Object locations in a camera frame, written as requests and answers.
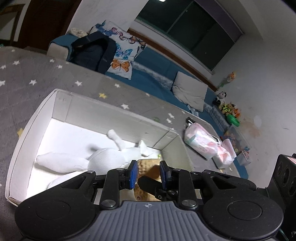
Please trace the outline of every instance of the metal screw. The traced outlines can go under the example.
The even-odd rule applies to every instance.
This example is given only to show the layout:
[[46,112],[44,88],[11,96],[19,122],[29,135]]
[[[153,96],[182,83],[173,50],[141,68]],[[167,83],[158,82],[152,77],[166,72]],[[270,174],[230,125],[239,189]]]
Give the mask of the metal screw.
[[171,196],[171,197],[174,197],[175,195],[177,195],[177,193],[173,190],[169,190],[167,191],[168,195]]
[[194,200],[187,199],[182,201],[182,205],[185,207],[194,207],[196,202]]
[[102,201],[101,204],[104,207],[114,207],[116,205],[116,202],[114,200],[111,200],[111,199],[106,199],[106,200]]

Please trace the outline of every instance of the wooden door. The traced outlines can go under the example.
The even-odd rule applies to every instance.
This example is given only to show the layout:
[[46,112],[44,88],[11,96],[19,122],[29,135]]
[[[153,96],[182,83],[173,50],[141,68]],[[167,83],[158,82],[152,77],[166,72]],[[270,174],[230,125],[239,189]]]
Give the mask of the wooden door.
[[65,34],[81,0],[31,0],[26,12],[18,47],[47,50],[49,43]]

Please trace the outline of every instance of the yellow star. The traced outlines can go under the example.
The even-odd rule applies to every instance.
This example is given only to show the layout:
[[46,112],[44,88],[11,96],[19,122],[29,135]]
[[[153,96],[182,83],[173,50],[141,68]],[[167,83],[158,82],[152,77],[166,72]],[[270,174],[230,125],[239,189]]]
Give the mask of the yellow star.
[[107,95],[105,95],[104,93],[99,93],[99,97],[106,99],[107,98]]
[[20,129],[18,130],[17,135],[19,136],[19,138],[20,138],[20,136],[21,136],[21,134],[22,134],[23,131],[24,131],[24,130],[23,130],[22,128],[20,128]]

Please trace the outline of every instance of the black bag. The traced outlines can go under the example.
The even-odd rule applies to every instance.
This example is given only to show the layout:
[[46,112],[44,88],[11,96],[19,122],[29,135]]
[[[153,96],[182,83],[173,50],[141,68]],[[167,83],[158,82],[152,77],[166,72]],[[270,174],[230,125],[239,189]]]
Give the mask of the black bag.
[[70,62],[106,73],[116,52],[116,43],[101,32],[94,32],[72,43]]

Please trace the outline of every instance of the gray mat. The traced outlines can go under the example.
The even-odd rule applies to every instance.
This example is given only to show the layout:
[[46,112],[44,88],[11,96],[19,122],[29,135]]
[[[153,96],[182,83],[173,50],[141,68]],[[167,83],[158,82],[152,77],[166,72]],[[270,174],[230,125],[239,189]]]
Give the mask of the gray mat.
[[[121,108],[128,105],[129,111],[174,128],[180,135],[184,133],[188,116],[202,121],[118,80],[63,60],[50,60],[35,52],[0,48],[0,240],[20,239],[14,223],[15,207],[4,197],[8,167],[18,141],[17,132],[24,129],[42,100],[54,89],[75,92]],[[211,126],[208,130],[214,134]],[[212,160],[204,160],[189,147],[187,150],[195,170],[219,171]],[[234,165],[231,169],[223,172],[238,176]]]

